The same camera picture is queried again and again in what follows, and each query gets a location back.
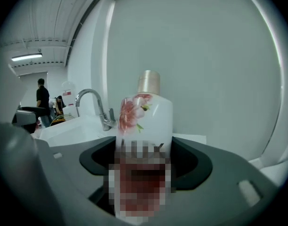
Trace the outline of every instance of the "white bottle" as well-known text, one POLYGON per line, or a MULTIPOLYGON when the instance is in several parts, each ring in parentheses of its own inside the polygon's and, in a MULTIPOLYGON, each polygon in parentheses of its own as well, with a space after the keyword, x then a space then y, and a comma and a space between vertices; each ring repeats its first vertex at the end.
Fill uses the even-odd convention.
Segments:
POLYGON ((155 216, 170 191, 173 106, 159 94, 160 75, 145 71, 138 93, 121 103, 114 209, 117 218, 134 225, 155 216))

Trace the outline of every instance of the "faucet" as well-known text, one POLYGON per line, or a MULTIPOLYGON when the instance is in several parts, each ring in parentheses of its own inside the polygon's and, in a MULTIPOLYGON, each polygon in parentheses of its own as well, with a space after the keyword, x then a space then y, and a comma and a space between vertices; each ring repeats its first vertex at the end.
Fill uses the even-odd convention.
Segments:
POLYGON ((96 99, 98 102, 99 113, 100 113, 99 117, 100 117, 100 121, 102 123, 102 129, 104 131, 107 131, 107 130, 110 130, 112 127, 115 127, 117 125, 117 123, 116 123, 116 120, 114 117, 114 110, 112 108, 109 109, 111 119, 108 119, 106 113, 103 110, 101 97, 97 91, 95 91, 93 89, 83 89, 81 92, 78 93, 78 95, 75 98, 75 106, 79 107, 81 98, 87 93, 92 93, 96 96, 96 99))

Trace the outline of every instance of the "ceiling light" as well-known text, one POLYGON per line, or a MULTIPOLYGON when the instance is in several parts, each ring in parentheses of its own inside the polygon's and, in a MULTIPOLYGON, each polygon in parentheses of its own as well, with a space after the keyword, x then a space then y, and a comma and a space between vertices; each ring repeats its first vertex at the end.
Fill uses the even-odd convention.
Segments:
POLYGON ((31 54, 31 55, 16 56, 11 59, 12 61, 19 61, 19 60, 28 59, 28 58, 40 58, 40 57, 42 57, 42 54, 31 54))

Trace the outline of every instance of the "white ceiling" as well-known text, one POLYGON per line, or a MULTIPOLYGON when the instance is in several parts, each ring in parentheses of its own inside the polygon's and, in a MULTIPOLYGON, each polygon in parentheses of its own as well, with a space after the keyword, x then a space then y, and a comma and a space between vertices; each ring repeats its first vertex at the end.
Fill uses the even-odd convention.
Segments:
POLYGON ((73 24, 87 0, 20 0, 0 30, 0 47, 9 64, 61 66, 74 33, 73 24), (13 62, 12 57, 41 52, 43 57, 13 62))

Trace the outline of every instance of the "white sink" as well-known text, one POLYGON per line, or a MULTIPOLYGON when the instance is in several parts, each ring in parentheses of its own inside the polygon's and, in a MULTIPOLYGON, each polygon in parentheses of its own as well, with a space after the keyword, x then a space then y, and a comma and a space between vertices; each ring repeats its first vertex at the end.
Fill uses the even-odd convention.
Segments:
POLYGON ((40 138, 50 147, 71 145, 115 136, 117 129, 103 131, 99 116, 81 116, 42 130, 40 138))

